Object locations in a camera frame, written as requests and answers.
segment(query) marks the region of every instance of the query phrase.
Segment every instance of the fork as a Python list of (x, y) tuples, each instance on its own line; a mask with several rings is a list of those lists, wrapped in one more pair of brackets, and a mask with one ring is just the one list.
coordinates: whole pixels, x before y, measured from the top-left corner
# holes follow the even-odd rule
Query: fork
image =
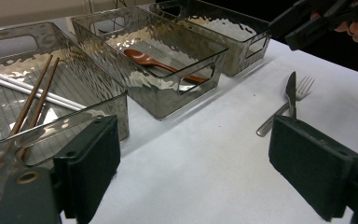
[[(310, 93), (310, 87), (312, 86), (313, 82), (315, 81), (312, 77), (304, 77), (301, 82), (296, 87), (296, 101), (301, 101)], [(289, 108), (289, 103), (282, 105), (269, 119), (264, 122), (260, 128), (257, 129), (257, 135), (260, 137), (266, 136), (266, 134), (272, 128), (272, 121), (274, 120), (275, 115), (281, 115), (285, 110)]]

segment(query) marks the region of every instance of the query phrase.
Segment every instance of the plastic storage basket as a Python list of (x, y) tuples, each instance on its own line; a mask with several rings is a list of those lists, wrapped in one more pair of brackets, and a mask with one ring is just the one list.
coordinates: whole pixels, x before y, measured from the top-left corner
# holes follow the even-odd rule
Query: plastic storage basket
[(199, 0), (173, 0), (149, 10), (228, 47), (223, 73), (246, 74), (263, 62), (269, 45), (269, 23)]
[[(126, 7), (72, 22), (82, 49), (156, 119), (166, 118), (218, 84), (227, 48), (147, 10)], [(125, 49), (140, 50), (177, 71), (142, 66), (127, 57)], [(189, 76), (203, 81), (188, 82)]]
[[(119, 138), (129, 136), (127, 90), (57, 26), (47, 22), (0, 30), (0, 74), (5, 77), (33, 85), (49, 55), (61, 59), (49, 93), (79, 107), (46, 101), (38, 126), (8, 137), (29, 95), (0, 84), (0, 194), (11, 172), (29, 166), (52, 166), (49, 159), (98, 117), (116, 115)], [(35, 105), (33, 100), (29, 117)], [(28, 150), (21, 160), (18, 153), (25, 148)]]

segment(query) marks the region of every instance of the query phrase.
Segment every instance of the wooden chopsticks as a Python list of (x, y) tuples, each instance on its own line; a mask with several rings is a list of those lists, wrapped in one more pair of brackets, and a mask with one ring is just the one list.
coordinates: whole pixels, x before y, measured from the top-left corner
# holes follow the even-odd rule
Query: wooden chopsticks
[[(43, 89), (42, 91), (42, 94), (39, 98), (39, 101), (37, 102), (37, 106), (36, 106), (36, 110), (34, 112), (34, 115), (31, 119), (31, 122), (29, 123), (29, 126), (28, 126), (28, 129), (32, 129), (34, 126), (36, 126), (36, 123), (40, 117), (40, 113), (42, 112), (42, 108), (43, 108), (43, 104), (45, 103), (45, 100), (46, 100), (46, 97), (48, 96), (48, 89), (50, 88), (50, 84), (51, 84), (51, 81), (53, 80), (54, 78), (54, 74), (55, 74), (55, 71), (57, 69), (57, 65), (58, 65), (58, 62), (60, 61), (60, 58), (57, 58), (54, 65), (53, 65), (53, 70), (51, 71), (50, 73), (50, 76), (48, 77), (48, 83), (46, 84), (45, 88)], [(24, 150), (22, 150), (20, 152), (20, 155), (19, 157), (24, 160), (24, 157), (25, 157), (25, 154), (27, 153), (28, 151), (28, 147), (26, 147)]]
[(51, 62), (51, 59), (53, 58), (52, 55), (48, 57), (48, 61), (45, 64), (45, 67), (43, 68), (42, 74), (40, 74), (39, 78), (36, 81), (36, 84), (34, 85), (34, 88), (32, 89), (30, 95), (28, 96), (27, 101), (25, 102), (24, 107), (22, 108), (19, 117), (16, 119), (16, 122), (14, 123), (13, 128), (10, 131), (9, 137), (18, 133), (20, 131), (21, 125), (25, 120), (25, 117), (27, 116), (28, 110), (31, 107), (31, 103), (36, 96), (37, 90), (39, 89), (40, 83), (42, 83), (43, 77), (45, 76), (46, 72), (48, 71), (48, 65)]
[[(40, 74), (39, 78), (37, 79), (37, 81), (36, 81), (36, 83), (34, 85), (34, 88), (32, 89), (30, 95), (28, 96), (27, 101), (25, 102), (25, 105), (24, 105), (24, 107), (22, 108), (22, 110), (21, 110), (21, 112), (19, 114), (19, 117), (16, 119), (16, 122), (15, 122), (13, 128), (11, 129), (9, 136), (12, 136), (12, 135), (20, 132), (21, 126), (22, 126), (22, 124), (23, 124), (23, 122), (25, 120), (26, 115), (28, 114), (28, 111), (29, 111), (29, 109), (31, 107), (32, 101), (34, 100), (34, 98), (36, 96), (36, 93), (37, 93), (37, 91), (39, 89), (39, 86), (42, 83), (43, 77), (45, 76), (46, 72), (48, 71), (48, 66), (50, 65), (50, 62), (51, 62), (52, 58), (53, 58), (52, 55), (50, 55), (48, 57), (48, 61), (46, 62), (42, 73)], [(28, 129), (31, 129), (34, 126), (36, 126), (36, 123), (37, 123), (37, 121), (39, 119), (40, 113), (41, 113), (42, 108), (43, 108), (43, 104), (45, 103), (46, 97), (48, 95), (48, 89), (49, 89), (51, 81), (52, 81), (52, 79), (54, 77), (54, 74), (55, 74), (55, 71), (57, 69), (57, 65), (58, 65), (59, 61), (60, 61), (60, 58), (57, 58), (55, 63), (54, 63), (54, 66), (53, 66), (52, 71), (50, 73), (50, 76), (48, 78), (48, 83), (46, 84), (46, 86), (43, 89), (43, 92), (42, 92), (42, 94), (41, 94), (41, 96), (39, 98), (38, 104), (36, 106), (36, 110), (34, 112), (34, 115), (33, 115), (32, 119), (31, 119), (30, 123), (29, 123)], [(25, 148), (24, 150), (22, 150), (20, 155), (19, 155), (22, 160), (25, 157), (25, 153), (26, 153), (27, 149), (28, 148)]]

